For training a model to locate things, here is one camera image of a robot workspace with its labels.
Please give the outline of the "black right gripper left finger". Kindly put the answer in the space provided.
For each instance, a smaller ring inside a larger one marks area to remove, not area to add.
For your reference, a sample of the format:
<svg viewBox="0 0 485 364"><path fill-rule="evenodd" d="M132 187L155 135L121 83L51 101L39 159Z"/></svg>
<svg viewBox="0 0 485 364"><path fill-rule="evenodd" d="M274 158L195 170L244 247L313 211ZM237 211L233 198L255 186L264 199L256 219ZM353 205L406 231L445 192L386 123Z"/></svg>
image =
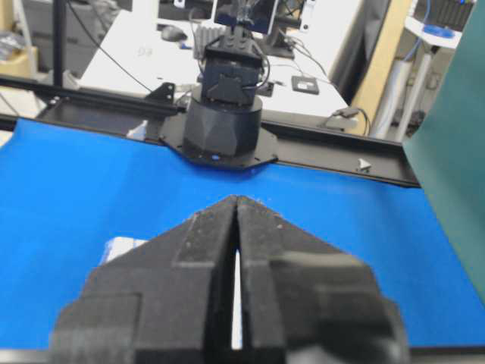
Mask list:
<svg viewBox="0 0 485 364"><path fill-rule="evenodd" d="M63 308L52 363L219 363L230 351L237 198L95 268Z"/></svg>

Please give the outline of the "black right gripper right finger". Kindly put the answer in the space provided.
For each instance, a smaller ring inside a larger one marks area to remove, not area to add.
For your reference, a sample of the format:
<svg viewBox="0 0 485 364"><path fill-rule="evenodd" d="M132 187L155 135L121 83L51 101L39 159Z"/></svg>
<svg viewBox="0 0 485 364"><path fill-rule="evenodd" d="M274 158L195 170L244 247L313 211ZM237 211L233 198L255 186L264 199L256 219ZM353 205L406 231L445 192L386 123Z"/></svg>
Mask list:
<svg viewBox="0 0 485 364"><path fill-rule="evenodd" d="M248 197L237 220L254 362L410 362L399 309L366 263Z"/></svg>

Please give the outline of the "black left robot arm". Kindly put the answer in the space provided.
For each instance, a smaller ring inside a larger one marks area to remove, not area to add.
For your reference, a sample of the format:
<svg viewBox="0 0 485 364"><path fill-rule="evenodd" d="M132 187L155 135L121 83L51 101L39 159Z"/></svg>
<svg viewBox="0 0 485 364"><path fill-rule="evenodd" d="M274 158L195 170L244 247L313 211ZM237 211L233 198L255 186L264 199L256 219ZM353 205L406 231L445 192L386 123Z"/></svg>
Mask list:
<svg viewBox="0 0 485 364"><path fill-rule="evenodd" d="M188 161L242 170L275 162L277 137L261 125L256 95L262 51L241 26L227 27L204 50L202 83L185 112L166 118L159 139Z"/></svg>

